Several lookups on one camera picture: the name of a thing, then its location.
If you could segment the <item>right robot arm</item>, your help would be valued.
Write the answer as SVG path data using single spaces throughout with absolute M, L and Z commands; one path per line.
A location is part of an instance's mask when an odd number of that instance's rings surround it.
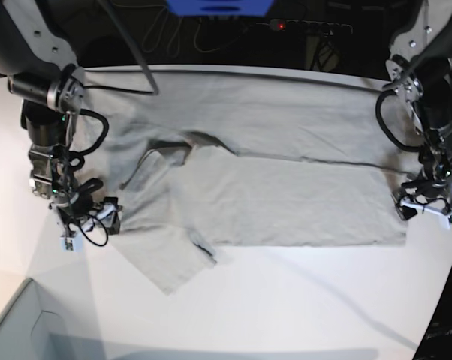
M 70 43 L 54 30 L 46 2 L 0 1 L 0 74 L 23 100 L 20 123 L 32 143 L 30 186 L 50 201 L 65 240 L 96 226 L 106 236 L 120 231 L 118 199 L 94 201 L 102 180 L 75 177 L 110 129 L 103 115 L 83 108 L 84 73 Z

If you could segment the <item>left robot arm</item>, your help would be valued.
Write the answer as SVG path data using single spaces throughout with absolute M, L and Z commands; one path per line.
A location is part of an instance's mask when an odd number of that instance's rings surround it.
M 392 35 L 385 62 L 390 82 L 375 104 L 378 125 L 400 150 L 416 153 L 422 168 L 393 193 L 400 219 L 419 213 L 452 225 L 452 1 L 415 1 L 405 24 Z M 388 97 L 402 102 L 420 145 L 400 142 L 385 124 Z

